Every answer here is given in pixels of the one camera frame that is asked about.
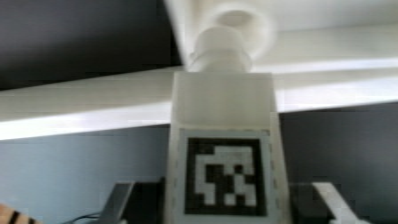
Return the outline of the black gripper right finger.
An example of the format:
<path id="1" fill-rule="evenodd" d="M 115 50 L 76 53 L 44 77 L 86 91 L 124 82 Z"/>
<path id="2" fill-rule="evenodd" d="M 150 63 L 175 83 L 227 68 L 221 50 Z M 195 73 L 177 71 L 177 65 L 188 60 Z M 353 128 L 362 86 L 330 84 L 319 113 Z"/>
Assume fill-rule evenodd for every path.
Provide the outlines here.
<path id="1" fill-rule="evenodd" d="M 292 224 L 371 224 L 358 218 L 330 182 L 289 185 Z"/>

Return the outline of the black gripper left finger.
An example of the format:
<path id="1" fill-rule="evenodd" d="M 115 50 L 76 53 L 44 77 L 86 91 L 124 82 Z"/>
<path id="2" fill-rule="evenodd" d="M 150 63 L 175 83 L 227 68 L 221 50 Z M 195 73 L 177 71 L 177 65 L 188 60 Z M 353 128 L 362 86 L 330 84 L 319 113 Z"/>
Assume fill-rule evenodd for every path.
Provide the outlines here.
<path id="1" fill-rule="evenodd" d="M 163 180 L 113 185 L 95 224 L 163 224 Z"/>

